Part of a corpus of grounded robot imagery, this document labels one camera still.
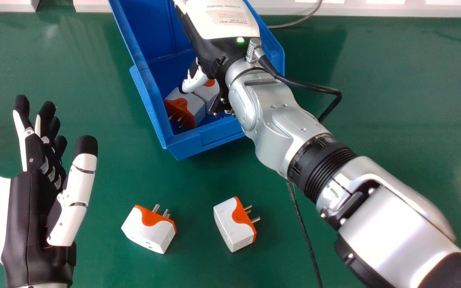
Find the thin black cord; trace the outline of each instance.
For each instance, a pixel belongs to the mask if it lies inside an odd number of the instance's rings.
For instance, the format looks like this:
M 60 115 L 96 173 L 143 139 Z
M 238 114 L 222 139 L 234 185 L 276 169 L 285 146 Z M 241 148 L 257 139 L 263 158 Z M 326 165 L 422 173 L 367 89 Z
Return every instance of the thin black cord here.
M 259 64 L 261 64 L 264 69 L 270 73 L 275 79 L 282 81 L 284 84 L 289 85 L 291 87 L 296 87 L 296 88 L 301 88 L 301 89 L 306 89 L 306 90 L 311 90 L 314 92 L 319 92 L 319 93 L 326 93 L 326 94 L 331 94 L 335 96 L 335 99 L 332 101 L 332 103 L 321 113 L 320 117 L 318 117 L 318 121 L 322 123 L 325 118 L 332 112 L 332 110 L 341 102 L 343 95 L 342 93 L 335 88 L 330 88 L 330 87 L 325 87 L 325 86 L 320 86 L 316 84 L 309 84 L 309 83 L 304 83 L 296 80 L 291 80 L 289 78 L 286 78 L 275 69 L 273 64 L 268 60 L 266 55 L 262 56 L 259 58 Z
M 298 207 L 298 202 L 296 201 L 295 188 L 293 187 L 293 182 L 291 181 L 287 182 L 287 189 L 289 190 L 289 194 L 291 195 L 291 200 L 293 201 L 293 205 L 295 206 L 296 216 L 298 217 L 298 223 L 300 223 L 300 228 L 302 228 L 302 234 L 303 234 L 303 237 L 305 238 L 307 249 L 309 249 L 309 254 L 311 254 L 311 260 L 313 262 L 314 273 L 316 275 L 316 281 L 318 281 L 318 287 L 323 288 L 320 270 L 318 268 L 318 261 L 316 261 L 316 256 L 314 255 L 313 245 L 311 244 L 311 240 L 309 239 L 309 235 L 307 234 L 307 230 L 305 229 L 305 224 L 302 219 L 302 214 L 300 213 L 300 207 Z
M 305 15 L 304 17 L 298 19 L 298 20 L 295 20 L 293 22 L 289 22 L 289 23 L 286 23 L 286 24 L 280 24 L 280 25 L 270 25 L 268 26 L 269 29 L 277 29 L 277 28 L 285 28 L 285 27 L 290 27 L 290 26 L 294 26 L 296 24 L 300 24 L 301 22 L 304 22 L 305 20 L 309 19 L 312 15 L 314 15 L 321 7 L 321 4 L 323 3 L 323 0 L 319 0 L 318 1 L 318 5 L 316 5 L 316 7 L 307 15 Z

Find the green tabletop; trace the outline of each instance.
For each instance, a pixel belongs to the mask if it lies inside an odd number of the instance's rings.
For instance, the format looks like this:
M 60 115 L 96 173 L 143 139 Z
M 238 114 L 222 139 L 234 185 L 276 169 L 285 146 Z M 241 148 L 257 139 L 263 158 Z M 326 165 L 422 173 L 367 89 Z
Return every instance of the green tabletop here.
M 433 201 L 461 246 L 461 19 L 315 17 L 274 34 L 288 76 L 342 90 L 326 127 Z M 64 158 L 77 136 L 99 140 L 74 287 L 315 286 L 285 182 L 260 164 L 253 143 L 242 138 L 178 162 L 161 149 L 130 66 L 110 14 L 77 14 L 60 0 L 44 0 L 35 14 L 0 13 L 0 175 L 20 171 L 11 117 L 19 93 L 33 115 L 45 100 L 56 104 L 70 141 Z M 331 101 L 295 95 L 315 114 Z M 256 243 L 232 254 L 212 207 L 233 196 L 261 221 Z M 299 196 L 325 287 L 361 287 L 335 255 L 336 233 Z M 133 205 L 156 203 L 178 228 L 165 255 L 120 230 Z

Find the green surface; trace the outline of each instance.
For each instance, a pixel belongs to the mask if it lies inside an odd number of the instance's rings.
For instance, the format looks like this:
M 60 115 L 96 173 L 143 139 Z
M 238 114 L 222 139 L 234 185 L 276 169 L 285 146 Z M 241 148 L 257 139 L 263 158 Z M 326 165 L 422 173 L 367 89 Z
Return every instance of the green surface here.
M 161 149 L 113 16 L 45 0 L 39 11 L 0 14 L 0 175 L 20 171 L 11 118 L 18 93 L 28 96 L 32 114 L 45 100 L 57 105 L 70 141 L 66 159 L 75 137 L 99 140 L 90 208 L 76 239 L 75 288 L 315 285 L 285 184 L 256 160 L 250 140 L 178 162 Z M 461 20 L 321 17 L 274 33 L 288 76 L 343 91 L 327 128 L 440 207 L 461 246 Z M 331 100 L 295 94 L 315 114 Z M 234 195 L 262 219 L 257 242 L 231 254 L 212 206 Z M 172 211 L 178 227 L 165 255 L 120 230 L 134 204 L 155 203 Z M 335 232 L 308 200 L 300 204 L 325 286 L 361 287 L 333 251 Z

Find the blue bin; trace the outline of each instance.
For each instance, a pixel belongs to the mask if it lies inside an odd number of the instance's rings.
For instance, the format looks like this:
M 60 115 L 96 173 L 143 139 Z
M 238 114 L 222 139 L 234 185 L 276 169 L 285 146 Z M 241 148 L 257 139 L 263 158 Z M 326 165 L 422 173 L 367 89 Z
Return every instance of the blue bin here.
M 195 58 L 172 0 L 109 0 L 117 25 L 134 66 L 131 76 L 163 149 L 181 160 L 243 137 L 236 118 L 221 113 L 207 115 L 192 130 L 172 127 L 163 99 L 179 86 Z M 284 73 L 284 50 L 261 18 L 245 0 L 259 24 L 263 49 L 280 73 Z

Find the robotic arm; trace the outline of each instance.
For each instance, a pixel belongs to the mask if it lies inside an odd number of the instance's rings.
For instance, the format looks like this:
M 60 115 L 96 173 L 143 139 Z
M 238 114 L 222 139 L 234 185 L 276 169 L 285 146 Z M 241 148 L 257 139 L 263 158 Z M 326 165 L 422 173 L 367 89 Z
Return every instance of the robotic arm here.
M 224 88 L 260 162 L 295 183 L 338 232 L 338 256 L 366 286 L 461 287 L 461 249 L 443 214 L 297 104 L 242 0 L 173 1 L 197 70 Z
M 13 120 L 22 173 L 0 177 L 0 263 L 6 287 L 66 288 L 76 265 L 75 235 L 83 221 L 97 165 L 97 141 L 77 139 L 69 178 L 61 157 L 66 139 L 52 102 L 29 121 L 29 102 L 15 99 Z

